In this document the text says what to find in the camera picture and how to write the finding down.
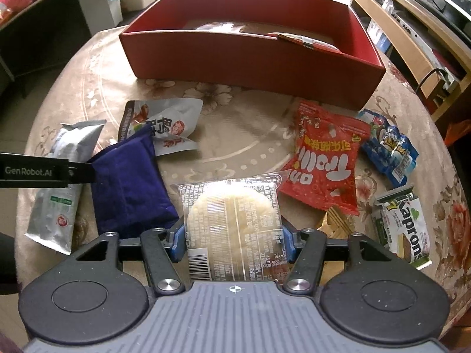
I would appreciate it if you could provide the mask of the clear round cake packet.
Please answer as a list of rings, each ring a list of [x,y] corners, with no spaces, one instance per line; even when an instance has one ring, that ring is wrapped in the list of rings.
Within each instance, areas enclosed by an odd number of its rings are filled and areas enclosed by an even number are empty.
[[[178,186],[191,281],[284,282],[278,188],[285,179],[271,172]]]

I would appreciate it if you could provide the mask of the red Trolli candy bag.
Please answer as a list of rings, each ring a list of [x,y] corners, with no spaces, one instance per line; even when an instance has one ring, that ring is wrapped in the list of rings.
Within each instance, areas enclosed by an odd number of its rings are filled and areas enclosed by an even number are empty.
[[[280,191],[315,209],[358,215],[355,166],[370,126],[301,100],[295,130],[295,153],[283,168],[289,175]]]

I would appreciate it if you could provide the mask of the dark blue snack bag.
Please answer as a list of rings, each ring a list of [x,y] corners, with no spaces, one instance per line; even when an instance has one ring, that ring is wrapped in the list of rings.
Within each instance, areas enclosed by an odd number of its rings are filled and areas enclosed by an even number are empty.
[[[179,220],[158,170],[149,124],[89,162],[96,173],[91,191],[99,234],[139,237]]]

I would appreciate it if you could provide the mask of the silver duck snack packet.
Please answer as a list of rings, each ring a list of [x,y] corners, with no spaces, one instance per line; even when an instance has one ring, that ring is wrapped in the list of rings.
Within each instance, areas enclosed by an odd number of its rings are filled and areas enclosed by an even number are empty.
[[[118,140],[129,138],[150,124],[157,157],[195,151],[198,145],[189,136],[195,131],[202,108],[203,100],[197,98],[129,100],[120,122]]]

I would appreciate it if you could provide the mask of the red white snack packet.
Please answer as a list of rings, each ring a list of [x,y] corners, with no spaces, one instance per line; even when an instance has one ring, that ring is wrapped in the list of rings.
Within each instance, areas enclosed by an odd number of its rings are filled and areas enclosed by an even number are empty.
[[[290,43],[297,44],[310,49],[323,49],[340,53],[340,50],[336,46],[333,46],[325,41],[320,41],[303,35],[290,34],[284,32],[270,32],[267,35],[270,37],[275,37],[282,41],[288,41]]]

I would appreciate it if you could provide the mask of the gold snack packet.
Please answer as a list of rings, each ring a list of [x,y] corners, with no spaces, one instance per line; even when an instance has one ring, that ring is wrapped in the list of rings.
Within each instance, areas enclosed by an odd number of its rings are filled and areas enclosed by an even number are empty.
[[[325,212],[317,230],[323,232],[330,239],[346,240],[353,234],[354,226],[337,206],[333,206]]]

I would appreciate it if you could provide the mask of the floral beige tablecloth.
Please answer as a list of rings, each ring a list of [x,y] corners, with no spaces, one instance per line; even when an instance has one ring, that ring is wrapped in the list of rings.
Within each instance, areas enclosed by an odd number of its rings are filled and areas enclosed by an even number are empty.
[[[193,139],[198,148],[157,163],[165,184],[245,178],[278,171],[294,150],[298,99],[226,84],[137,79],[120,30],[94,35],[69,61],[43,101],[26,154],[46,155],[63,124],[102,119],[97,149],[115,144],[130,100],[199,98],[203,109]],[[366,103],[407,135],[418,151],[408,182],[419,197],[430,239],[425,273],[447,292],[452,327],[470,308],[470,211],[441,134],[428,111],[391,63]]]

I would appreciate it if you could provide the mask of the green Kaprons wafer packet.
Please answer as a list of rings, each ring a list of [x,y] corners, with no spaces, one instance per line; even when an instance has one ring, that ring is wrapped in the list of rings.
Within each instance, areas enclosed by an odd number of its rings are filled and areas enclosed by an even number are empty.
[[[431,243],[419,197],[412,185],[389,190],[374,202],[371,218],[379,242],[416,269],[432,264]]]

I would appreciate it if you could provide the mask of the blue cookie snack bag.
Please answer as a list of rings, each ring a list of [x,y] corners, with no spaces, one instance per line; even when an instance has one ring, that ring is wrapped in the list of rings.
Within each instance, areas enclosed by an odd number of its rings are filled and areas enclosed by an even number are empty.
[[[370,126],[370,138],[361,146],[370,161],[393,188],[406,185],[419,156],[409,138],[386,117],[369,109],[360,111],[357,118]]]

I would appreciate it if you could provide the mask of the long grey side table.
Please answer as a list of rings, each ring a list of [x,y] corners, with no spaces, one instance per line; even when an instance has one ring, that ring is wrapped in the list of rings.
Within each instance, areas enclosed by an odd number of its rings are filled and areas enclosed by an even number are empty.
[[[108,0],[37,0],[1,25],[1,69],[10,80],[67,62],[115,27]]]

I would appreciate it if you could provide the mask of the red cardboard box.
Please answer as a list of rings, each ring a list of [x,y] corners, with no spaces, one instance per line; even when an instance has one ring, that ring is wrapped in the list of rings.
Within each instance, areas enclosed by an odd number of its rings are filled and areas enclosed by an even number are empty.
[[[316,34],[332,45],[196,29],[200,22],[264,24]],[[229,84],[356,111],[386,71],[356,13],[331,0],[159,0],[120,42],[139,78]]]

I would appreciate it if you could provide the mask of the white storage bin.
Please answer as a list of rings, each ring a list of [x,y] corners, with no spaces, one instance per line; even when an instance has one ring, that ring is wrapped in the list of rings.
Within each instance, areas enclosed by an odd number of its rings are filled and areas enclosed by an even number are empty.
[[[121,0],[108,0],[114,26],[118,26],[123,19],[120,1]]]

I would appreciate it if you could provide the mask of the blue white carton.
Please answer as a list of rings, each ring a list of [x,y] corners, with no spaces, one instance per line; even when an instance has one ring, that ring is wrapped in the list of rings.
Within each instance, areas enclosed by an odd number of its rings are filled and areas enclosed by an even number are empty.
[[[388,37],[384,34],[380,26],[371,19],[366,29],[367,34],[374,45],[384,54],[388,54],[391,48],[391,42]]]

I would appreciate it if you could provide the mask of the wooden TV stand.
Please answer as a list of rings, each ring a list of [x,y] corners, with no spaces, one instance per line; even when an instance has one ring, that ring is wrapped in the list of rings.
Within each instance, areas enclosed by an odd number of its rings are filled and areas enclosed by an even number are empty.
[[[350,0],[397,51],[434,121],[470,97],[470,11],[455,0]]]

